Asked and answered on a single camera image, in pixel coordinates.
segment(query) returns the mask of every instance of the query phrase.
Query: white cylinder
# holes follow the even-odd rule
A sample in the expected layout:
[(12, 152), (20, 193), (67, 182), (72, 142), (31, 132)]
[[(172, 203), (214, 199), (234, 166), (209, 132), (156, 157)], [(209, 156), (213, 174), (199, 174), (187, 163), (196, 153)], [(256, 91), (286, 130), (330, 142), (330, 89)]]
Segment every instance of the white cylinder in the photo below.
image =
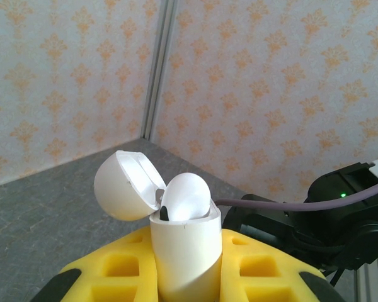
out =
[(158, 289), (164, 302), (214, 302), (219, 297), (221, 212), (211, 201), (205, 218), (162, 221), (150, 216)]

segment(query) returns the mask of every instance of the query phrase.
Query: gray cable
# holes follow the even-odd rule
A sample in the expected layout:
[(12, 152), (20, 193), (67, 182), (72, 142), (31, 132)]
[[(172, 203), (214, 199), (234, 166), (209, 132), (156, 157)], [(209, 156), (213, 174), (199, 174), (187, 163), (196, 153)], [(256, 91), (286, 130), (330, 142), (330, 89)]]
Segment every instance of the gray cable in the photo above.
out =
[(217, 206), (238, 206), (241, 208), (249, 209), (265, 209), (265, 210), (279, 210), (279, 211), (296, 211), (296, 212), (309, 212), (309, 211), (322, 211), (349, 204), (363, 201), (367, 198), (373, 197), (378, 194), (378, 184), (365, 189), (364, 191), (349, 195), (347, 197), (338, 198), (329, 201), (320, 201), (318, 203), (274, 203), (269, 201), (254, 201), (244, 199), (218, 199), (215, 204)]

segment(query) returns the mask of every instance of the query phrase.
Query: earbud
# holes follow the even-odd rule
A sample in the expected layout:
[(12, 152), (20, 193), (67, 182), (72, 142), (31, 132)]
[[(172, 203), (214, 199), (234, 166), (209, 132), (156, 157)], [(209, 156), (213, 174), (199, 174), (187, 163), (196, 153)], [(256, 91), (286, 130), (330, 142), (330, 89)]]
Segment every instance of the earbud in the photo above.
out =
[(205, 217), (210, 211), (210, 201), (209, 186), (200, 176), (179, 174), (166, 186), (160, 219), (185, 221)]

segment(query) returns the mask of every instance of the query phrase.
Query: orange floral wallpaper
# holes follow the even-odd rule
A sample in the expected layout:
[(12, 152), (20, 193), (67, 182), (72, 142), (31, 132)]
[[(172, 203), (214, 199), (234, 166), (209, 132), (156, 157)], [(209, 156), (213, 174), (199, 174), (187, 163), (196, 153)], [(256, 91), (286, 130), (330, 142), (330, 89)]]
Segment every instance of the orange floral wallpaper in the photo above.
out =
[(378, 1), (180, 1), (155, 129), (245, 191), (302, 202), (378, 158)]
[(139, 138), (157, 0), (0, 0), (0, 184)]

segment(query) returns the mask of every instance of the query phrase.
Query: yellow foam tray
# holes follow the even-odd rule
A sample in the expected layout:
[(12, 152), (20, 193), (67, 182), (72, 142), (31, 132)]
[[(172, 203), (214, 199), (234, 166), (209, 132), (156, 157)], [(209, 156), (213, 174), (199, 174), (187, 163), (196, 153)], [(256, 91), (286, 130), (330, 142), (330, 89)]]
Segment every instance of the yellow foam tray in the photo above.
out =
[[(324, 276), (286, 253), (231, 230), (222, 231), (220, 302), (319, 302), (301, 279)], [(81, 275), (62, 301), (157, 302), (150, 227), (144, 227), (61, 270)]]

